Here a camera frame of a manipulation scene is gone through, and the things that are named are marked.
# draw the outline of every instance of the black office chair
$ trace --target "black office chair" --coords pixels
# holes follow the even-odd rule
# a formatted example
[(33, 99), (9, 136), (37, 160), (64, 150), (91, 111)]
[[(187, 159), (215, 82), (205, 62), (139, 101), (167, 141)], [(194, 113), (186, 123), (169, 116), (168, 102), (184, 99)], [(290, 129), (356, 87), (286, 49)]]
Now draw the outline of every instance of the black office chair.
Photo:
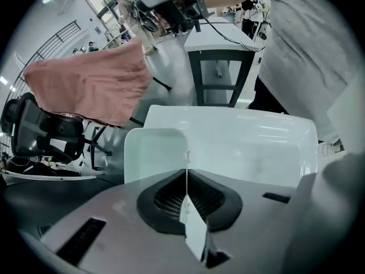
[[(106, 127), (93, 137), (85, 139), (82, 119), (52, 114), (41, 110), (35, 97), (30, 92), (20, 99), (6, 103), (1, 117), (2, 131), (11, 137), (11, 150), (14, 156), (29, 158), (32, 156), (51, 156), (61, 163), (77, 160), (83, 152), (84, 145), (92, 149), (91, 164), (94, 167), (94, 149), (106, 155), (112, 152), (105, 150), (97, 141)], [(66, 142), (64, 151), (51, 145), (51, 140)]]

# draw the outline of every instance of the pink cloth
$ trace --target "pink cloth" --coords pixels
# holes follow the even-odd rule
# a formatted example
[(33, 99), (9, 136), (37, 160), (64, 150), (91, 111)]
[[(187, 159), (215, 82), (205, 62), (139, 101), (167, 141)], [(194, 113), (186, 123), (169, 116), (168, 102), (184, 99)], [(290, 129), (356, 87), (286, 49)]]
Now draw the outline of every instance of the pink cloth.
[(127, 45), (69, 58), (41, 60), (24, 71), (38, 106), (122, 126), (151, 82), (142, 44)]

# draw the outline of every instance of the white table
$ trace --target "white table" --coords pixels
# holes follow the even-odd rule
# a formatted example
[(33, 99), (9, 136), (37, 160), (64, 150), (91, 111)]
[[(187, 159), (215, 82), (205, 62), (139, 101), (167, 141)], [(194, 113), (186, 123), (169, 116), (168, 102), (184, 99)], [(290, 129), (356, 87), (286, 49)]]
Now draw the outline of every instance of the white table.
[[(201, 25), (201, 32), (199, 33), (193, 29), (184, 45), (184, 49), (189, 55), (199, 106), (234, 107), (246, 82), (255, 55), (254, 52), (260, 49), (234, 24), (221, 23), (222, 19), (224, 18), (215, 20), (219, 21), (215, 23), (212, 20), (214, 27), (228, 38), (242, 43), (245, 47), (226, 40), (209, 24)], [(201, 61), (241, 61), (236, 83), (234, 85), (203, 84)], [(232, 90), (233, 92), (229, 103), (205, 103), (204, 90)]]

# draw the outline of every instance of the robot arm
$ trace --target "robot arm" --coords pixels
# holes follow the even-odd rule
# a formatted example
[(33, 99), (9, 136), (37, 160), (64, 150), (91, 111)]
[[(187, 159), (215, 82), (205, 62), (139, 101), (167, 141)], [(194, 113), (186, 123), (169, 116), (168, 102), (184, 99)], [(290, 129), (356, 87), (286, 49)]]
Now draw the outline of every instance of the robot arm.
[(204, 0), (137, 0), (136, 7), (148, 13), (156, 10), (170, 25), (208, 17)]

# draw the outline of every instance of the black grate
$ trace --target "black grate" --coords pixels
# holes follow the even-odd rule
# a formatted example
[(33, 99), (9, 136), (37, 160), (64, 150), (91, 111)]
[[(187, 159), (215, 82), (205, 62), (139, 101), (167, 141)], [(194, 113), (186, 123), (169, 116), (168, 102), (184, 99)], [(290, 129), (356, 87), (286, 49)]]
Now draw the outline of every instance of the black grate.
[[(181, 205), (186, 195), (185, 175), (180, 175), (157, 191), (155, 205), (174, 219), (180, 218)], [(203, 220), (224, 203), (224, 194), (206, 184), (196, 176), (188, 176), (188, 195)]]
[(52, 224), (40, 225), (38, 227), (39, 236), (43, 236), (51, 227), (52, 227)]
[(72, 238), (57, 252), (57, 255), (72, 265), (77, 265), (106, 222), (90, 218)]
[(269, 192), (263, 194), (262, 197), (271, 199), (271, 200), (274, 200), (277, 202), (285, 203), (285, 204), (289, 203), (289, 201), (290, 201), (290, 197), (288, 197), (288, 196), (282, 196), (279, 194), (269, 193)]

